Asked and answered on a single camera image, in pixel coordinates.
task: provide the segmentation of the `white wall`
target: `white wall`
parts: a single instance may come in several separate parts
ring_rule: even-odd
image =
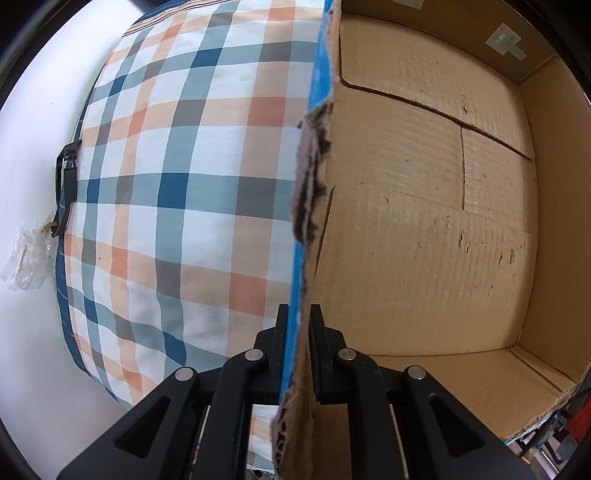
[[[0,111],[0,268],[21,226],[55,209],[55,158],[70,141],[106,56],[142,12],[93,0],[29,65]],[[0,283],[0,417],[43,480],[54,479],[124,408],[73,363],[53,279],[38,291]]]

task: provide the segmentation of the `cardboard box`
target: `cardboard box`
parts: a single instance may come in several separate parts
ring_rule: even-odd
[[[346,407],[315,404],[305,375],[310,303],[379,365],[425,367],[502,440],[589,368],[589,101],[533,27],[476,3],[327,2],[294,202],[286,480],[350,477]],[[486,44],[501,22],[527,62]]]

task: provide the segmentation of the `black plastic clip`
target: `black plastic clip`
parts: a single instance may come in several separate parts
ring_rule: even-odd
[[[56,215],[51,226],[53,238],[66,231],[72,203],[78,197],[78,152],[82,140],[67,144],[56,158]],[[63,193],[63,211],[60,215]]]

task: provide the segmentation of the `screw head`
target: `screw head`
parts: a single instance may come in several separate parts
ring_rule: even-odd
[[[357,352],[352,348],[342,348],[339,350],[339,357],[343,360],[353,360],[357,356]]]
[[[260,360],[265,354],[259,350],[258,348],[251,348],[248,352],[244,354],[247,360],[251,362],[256,362]]]
[[[422,380],[427,376],[427,372],[423,367],[413,365],[408,369],[408,376],[410,378],[414,378],[415,380]]]
[[[180,382],[186,382],[193,378],[193,370],[189,367],[179,368],[175,373],[174,377]]]

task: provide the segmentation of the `checkered cushion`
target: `checkered cushion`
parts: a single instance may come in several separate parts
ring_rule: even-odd
[[[122,37],[82,123],[56,278],[74,360],[131,407],[251,348],[288,302],[323,0],[192,0]],[[249,463],[272,468],[256,407]]]

